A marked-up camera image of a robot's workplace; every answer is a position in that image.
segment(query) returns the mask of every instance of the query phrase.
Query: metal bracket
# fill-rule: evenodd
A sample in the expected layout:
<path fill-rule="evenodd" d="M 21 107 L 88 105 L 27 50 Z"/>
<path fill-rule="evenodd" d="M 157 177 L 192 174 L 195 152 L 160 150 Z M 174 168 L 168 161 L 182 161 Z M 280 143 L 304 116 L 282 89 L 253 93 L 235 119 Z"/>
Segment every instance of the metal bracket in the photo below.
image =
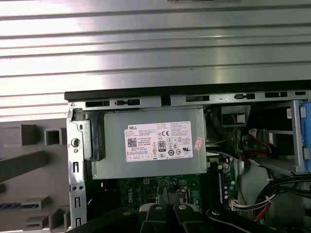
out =
<path fill-rule="evenodd" d="M 305 147 L 305 148 L 303 149 L 303 158 L 304 158 L 304 159 L 310 159 L 310 149 L 307 148 L 307 147 Z"/>
<path fill-rule="evenodd" d="M 300 117 L 307 118 L 307 109 L 304 106 L 300 106 Z"/>
<path fill-rule="evenodd" d="M 89 125 L 89 121 L 71 121 L 71 118 L 67 119 L 69 198 L 73 228 L 87 222 L 84 156 L 90 156 L 90 143 L 85 142 L 84 138 L 86 137 L 83 132 L 87 125 Z"/>

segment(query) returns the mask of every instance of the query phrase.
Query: black cable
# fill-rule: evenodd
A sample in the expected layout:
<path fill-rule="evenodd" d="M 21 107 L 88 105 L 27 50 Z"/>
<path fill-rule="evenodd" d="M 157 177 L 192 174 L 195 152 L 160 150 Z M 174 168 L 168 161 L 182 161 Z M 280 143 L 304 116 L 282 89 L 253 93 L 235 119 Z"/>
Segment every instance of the black cable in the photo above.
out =
<path fill-rule="evenodd" d="M 266 196 L 270 196 L 272 194 L 282 194 L 284 192 L 290 192 L 290 193 L 299 195 L 304 198 L 311 198 L 311 191 L 295 188 L 298 185 L 298 183 L 310 182 L 310 181 L 311 181 L 310 174 L 278 178 L 270 182 L 263 188 L 263 190 L 257 196 L 255 204 L 262 202 Z M 290 184 L 290 183 L 294 183 L 294 186 L 293 187 L 282 186 L 282 185 Z M 260 209 L 255 210 L 254 216 L 257 216 L 259 212 L 260 212 Z"/>

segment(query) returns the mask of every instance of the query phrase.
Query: round hole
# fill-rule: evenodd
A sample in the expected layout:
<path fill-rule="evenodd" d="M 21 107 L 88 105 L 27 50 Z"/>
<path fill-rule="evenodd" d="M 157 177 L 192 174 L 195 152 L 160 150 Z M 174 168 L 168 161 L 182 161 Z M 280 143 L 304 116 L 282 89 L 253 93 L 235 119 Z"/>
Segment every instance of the round hole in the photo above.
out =
<path fill-rule="evenodd" d="M 80 145 L 80 140 L 78 138 L 75 138 L 71 141 L 71 144 L 73 147 L 78 147 Z"/>

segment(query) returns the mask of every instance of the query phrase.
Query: white label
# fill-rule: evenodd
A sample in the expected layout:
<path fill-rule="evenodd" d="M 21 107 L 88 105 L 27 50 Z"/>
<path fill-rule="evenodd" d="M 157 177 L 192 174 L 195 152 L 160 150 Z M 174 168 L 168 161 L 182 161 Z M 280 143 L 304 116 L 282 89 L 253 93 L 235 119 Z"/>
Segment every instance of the white label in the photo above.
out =
<path fill-rule="evenodd" d="M 292 119 L 292 109 L 291 108 L 286 109 L 286 113 L 287 119 Z"/>
<path fill-rule="evenodd" d="M 127 162 L 193 157 L 190 121 L 129 125 L 124 134 Z"/>

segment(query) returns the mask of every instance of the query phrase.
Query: white connector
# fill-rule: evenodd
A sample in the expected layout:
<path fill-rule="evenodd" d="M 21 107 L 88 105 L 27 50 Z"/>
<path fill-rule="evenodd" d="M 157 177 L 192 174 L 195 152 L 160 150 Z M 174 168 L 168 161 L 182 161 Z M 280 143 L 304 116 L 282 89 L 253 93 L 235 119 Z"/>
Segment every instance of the white connector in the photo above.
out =
<path fill-rule="evenodd" d="M 230 199 L 229 200 L 229 207 L 231 211 L 237 211 L 238 209 L 234 207 L 234 204 L 238 204 L 238 200 Z"/>

